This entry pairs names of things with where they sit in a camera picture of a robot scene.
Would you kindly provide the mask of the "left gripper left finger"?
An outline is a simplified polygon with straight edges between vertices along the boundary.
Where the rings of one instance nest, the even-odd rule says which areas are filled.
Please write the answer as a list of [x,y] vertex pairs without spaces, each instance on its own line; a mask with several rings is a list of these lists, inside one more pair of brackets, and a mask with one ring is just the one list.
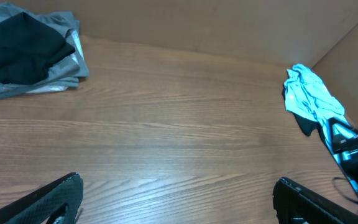
[[83,179],[69,173],[0,208],[1,224],[74,224],[83,200]]

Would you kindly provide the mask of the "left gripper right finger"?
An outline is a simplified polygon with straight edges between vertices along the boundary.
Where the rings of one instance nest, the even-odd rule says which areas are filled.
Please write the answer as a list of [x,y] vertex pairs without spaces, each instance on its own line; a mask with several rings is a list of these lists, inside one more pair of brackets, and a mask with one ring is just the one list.
[[279,224],[358,224],[358,215],[287,177],[276,182],[272,195]]

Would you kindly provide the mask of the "folded grey shorts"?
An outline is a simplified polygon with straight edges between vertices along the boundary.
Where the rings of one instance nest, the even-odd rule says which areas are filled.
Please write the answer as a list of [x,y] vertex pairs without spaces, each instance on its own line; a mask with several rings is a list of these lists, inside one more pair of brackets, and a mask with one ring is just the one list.
[[[58,31],[67,41],[67,37],[70,35],[72,29],[79,31],[80,22],[75,19],[74,15],[70,11],[52,12],[45,15],[36,15],[28,10],[15,6],[8,2],[0,4],[0,22],[15,16],[21,12],[25,12],[32,16],[34,19],[50,26],[51,28]],[[0,99],[9,98],[16,95],[27,93],[28,91],[34,90],[44,84],[53,82],[65,75],[69,74],[69,69],[73,69],[76,66],[75,62],[71,62],[70,55],[65,57],[63,60],[56,63],[54,66],[49,68],[48,78],[42,80],[33,85],[19,85],[19,84],[2,84],[0,83]]]

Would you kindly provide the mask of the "white cloth under shorts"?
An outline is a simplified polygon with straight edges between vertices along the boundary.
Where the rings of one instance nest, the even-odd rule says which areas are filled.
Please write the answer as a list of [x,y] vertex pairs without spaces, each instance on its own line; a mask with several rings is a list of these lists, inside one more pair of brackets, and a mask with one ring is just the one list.
[[28,91],[27,93],[46,93],[65,91],[68,88],[77,88],[79,85],[80,78],[89,77],[89,70],[85,64],[85,59],[81,47],[80,38],[78,32],[74,29],[70,31],[70,35],[67,37],[69,44],[73,45],[76,49],[74,54],[71,54],[71,62],[75,62],[76,66],[73,69],[69,69],[69,74],[63,78],[44,84],[34,90]]

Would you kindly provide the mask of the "black t-shirt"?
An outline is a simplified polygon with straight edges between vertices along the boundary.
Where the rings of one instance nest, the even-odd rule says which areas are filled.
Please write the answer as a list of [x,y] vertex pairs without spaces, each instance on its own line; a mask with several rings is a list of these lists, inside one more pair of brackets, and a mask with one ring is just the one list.
[[0,83],[33,85],[75,53],[55,29],[21,12],[0,22]]

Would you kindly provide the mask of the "black garment under blue shirt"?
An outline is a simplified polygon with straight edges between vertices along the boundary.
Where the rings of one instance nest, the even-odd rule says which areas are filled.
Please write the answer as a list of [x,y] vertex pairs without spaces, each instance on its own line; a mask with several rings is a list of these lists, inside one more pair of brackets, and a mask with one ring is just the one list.
[[284,106],[286,111],[295,117],[301,132],[305,136],[310,137],[312,132],[317,130],[319,136],[324,139],[324,134],[322,133],[322,127],[320,123],[305,111],[305,107],[301,104],[302,101],[298,100],[295,92],[293,90],[287,90],[285,87],[283,87],[282,96],[284,99]]

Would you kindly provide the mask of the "light blue shirt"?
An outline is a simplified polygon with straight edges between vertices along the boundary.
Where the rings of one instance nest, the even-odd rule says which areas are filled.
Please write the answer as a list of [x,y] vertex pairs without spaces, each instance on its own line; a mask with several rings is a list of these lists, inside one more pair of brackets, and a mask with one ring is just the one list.
[[[320,137],[321,141],[339,167],[339,159],[333,154],[331,149],[328,119],[337,118],[351,126],[345,118],[344,107],[330,94],[322,79],[320,79],[320,77],[310,68],[303,64],[296,64],[292,66],[291,69],[287,70],[287,74],[288,78],[284,82],[283,87],[287,90],[293,90],[298,97],[298,100],[302,101],[301,104],[305,107],[305,111],[320,123],[322,133],[324,134],[324,139]],[[358,197],[358,194],[355,191],[356,185],[351,182],[349,183]]]

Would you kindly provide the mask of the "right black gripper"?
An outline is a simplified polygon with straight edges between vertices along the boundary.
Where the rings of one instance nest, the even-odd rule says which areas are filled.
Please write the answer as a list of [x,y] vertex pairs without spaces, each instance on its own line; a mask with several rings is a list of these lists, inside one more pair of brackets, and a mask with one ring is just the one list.
[[328,124],[333,153],[340,153],[343,171],[358,183],[358,129],[337,118],[329,118]]

